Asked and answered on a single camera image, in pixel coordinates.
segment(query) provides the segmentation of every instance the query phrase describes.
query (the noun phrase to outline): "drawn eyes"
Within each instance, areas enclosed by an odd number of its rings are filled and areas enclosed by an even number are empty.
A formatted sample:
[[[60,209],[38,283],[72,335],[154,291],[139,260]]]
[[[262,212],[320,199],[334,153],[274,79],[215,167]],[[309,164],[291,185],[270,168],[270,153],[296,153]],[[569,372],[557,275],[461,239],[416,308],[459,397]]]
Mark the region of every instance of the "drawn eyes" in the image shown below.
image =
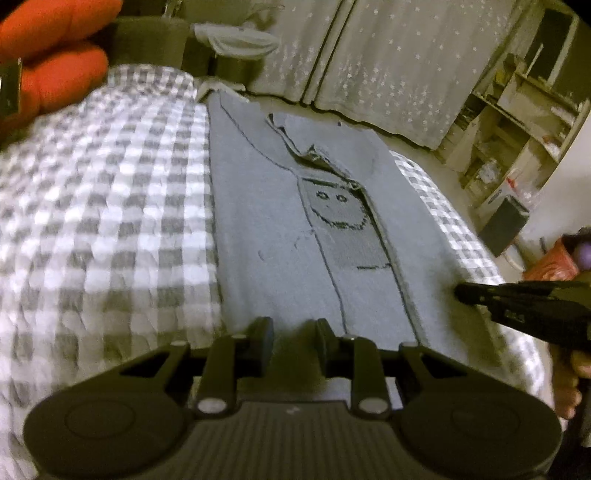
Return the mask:
[[[319,199],[322,200],[328,200],[329,199],[329,194],[326,192],[323,192],[322,190],[319,190],[318,192],[316,192],[316,196]],[[345,196],[345,195],[337,195],[336,199],[340,202],[340,203],[347,203],[349,201],[349,199]]]

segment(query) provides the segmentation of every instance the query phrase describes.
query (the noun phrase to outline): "shelf unit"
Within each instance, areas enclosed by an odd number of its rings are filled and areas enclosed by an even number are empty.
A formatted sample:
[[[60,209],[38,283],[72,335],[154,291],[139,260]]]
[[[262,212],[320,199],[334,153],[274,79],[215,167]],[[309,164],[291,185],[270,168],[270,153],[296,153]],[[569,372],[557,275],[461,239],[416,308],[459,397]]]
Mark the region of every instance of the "shelf unit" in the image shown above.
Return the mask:
[[[542,188],[591,110],[589,100],[577,105],[527,77],[523,62],[515,64],[510,73],[499,75],[506,83],[495,78],[484,96],[470,96],[469,122],[456,120],[437,150],[447,166],[462,174],[460,183],[477,211],[508,177]]]

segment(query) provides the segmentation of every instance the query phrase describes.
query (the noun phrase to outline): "finger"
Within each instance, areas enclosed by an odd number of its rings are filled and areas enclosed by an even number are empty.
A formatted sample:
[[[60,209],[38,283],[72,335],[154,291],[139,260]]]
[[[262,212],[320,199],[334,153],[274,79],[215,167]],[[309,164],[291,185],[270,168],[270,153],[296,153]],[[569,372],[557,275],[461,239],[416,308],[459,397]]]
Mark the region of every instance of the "finger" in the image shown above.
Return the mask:
[[[561,419],[565,420],[572,420],[576,414],[576,410],[569,406],[556,405],[554,411]]]
[[[555,388],[554,402],[557,405],[577,407],[583,400],[583,395],[576,388]]]
[[[76,41],[90,37],[111,23],[123,5],[122,0],[76,0],[70,31],[64,41]]]
[[[585,352],[573,352],[570,364],[575,373],[582,378],[591,378],[591,355]]]
[[[0,25],[0,63],[85,38],[117,16],[120,0],[25,0]]]
[[[105,77],[104,51],[89,43],[60,50],[34,66],[39,81],[41,110],[54,112],[81,101]]]
[[[552,370],[552,385],[555,387],[574,388],[579,384],[579,376],[570,367],[564,363],[554,365]]]

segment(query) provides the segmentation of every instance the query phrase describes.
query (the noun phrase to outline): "smiley face drawing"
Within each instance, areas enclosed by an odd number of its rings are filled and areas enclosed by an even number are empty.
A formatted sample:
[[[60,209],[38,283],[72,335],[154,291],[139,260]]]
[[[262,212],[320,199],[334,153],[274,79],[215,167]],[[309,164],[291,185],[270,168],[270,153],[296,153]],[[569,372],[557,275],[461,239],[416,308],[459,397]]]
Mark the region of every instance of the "smiley face drawing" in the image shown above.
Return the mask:
[[[317,183],[309,187],[311,210],[324,223],[340,230],[363,230],[369,215],[349,190]]]

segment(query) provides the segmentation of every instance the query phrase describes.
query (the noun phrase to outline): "wooden shelf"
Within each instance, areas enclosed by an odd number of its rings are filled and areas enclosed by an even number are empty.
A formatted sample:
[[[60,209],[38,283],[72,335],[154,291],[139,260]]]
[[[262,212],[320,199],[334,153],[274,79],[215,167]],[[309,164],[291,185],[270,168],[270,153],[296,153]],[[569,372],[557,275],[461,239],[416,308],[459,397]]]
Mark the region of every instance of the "wooden shelf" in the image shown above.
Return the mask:
[[[554,155],[552,155],[552,153],[550,152],[550,150],[548,150],[548,148],[546,148],[546,144],[542,143],[542,147],[544,147],[544,150],[546,150],[546,153],[550,156],[550,158],[552,160],[554,160],[556,163],[560,163],[560,159],[562,158],[562,153],[558,154],[558,157],[555,157]]]
[[[561,121],[563,124],[565,124],[565,125],[566,125],[566,126],[569,128],[569,129],[573,128],[573,127],[574,127],[574,123],[577,121],[577,117],[575,116],[575,117],[574,117],[574,121],[573,121],[573,123],[571,124],[571,123],[570,123],[570,122],[569,122],[569,121],[568,121],[566,118],[564,118],[562,115],[559,115],[558,113],[556,113],[556,112],[553,112],[553,111],[552,111],[552,109],[550,109],[550,113],[551,113],[552,115],[554,115],[556,118],[558,118],[558,119],[559,119],[559,120],[560,120],[560,121]]]
[[[576,103],[574,103],[570,98],[566,98],[564,95],[561,95],[558,92],[552,90],[552,88],[542,83],[541,81],[528,77],[521,72],[515,72],[515,75],[521,78],[522,80],[526,81],[530,85],[533,85],[537,89],[541,90],[545,94],[551,96],[554,100],[556,100],[556,102],[561,103],[563,106],[579,113],[579,106]]]
[[[515,151],[521,151],[530,139],[530,136],[523,129],[506,118],[499,122],[494,128],[493,133]]]
[[[566,152],[569,150],[570,146],[573,144],[574,139],[576,138],[577,134],[581,130],[583,123],[587,120],[587,116],[591,112],[591,102],[589,99],[583,102],[583,107],[577,116],[577,119],[574,121],[574,125],[570,129],[569,133],[566,135],[562,145],[560,146],[560,159],[566,155]]]
[[[506,143],[503,145],[503,143],[503,141],[489,140],[487,142],[479,142],[474,146],[484,160],[493,161],[506,170],[513,164],[519,155],[519,151],[515,151]]]
[[[487,105],[493,107],[497,112],[501,113],[504,117],[508,118],[511,122],[513,122],[515,125],[517,125],[519,128],[521,128],[530,137],[532,137],[536,141],[540,142],[541,144],[544,144],[544,141],[542,140],[541,137],[539,137],[538,135],[535,135],[535,133],[533,133],[529,128],[527,128],[526,124],[524,124],[520,120],[517,120],[513,115],[511,115],[505,109],[501,108],[496,103],[493,103],[490,100],[485,99],[479,93],[473,93],[472,95],[474,95],[475,97],[479,98],[480,100],[482,100],[483,102],[485,102]]]

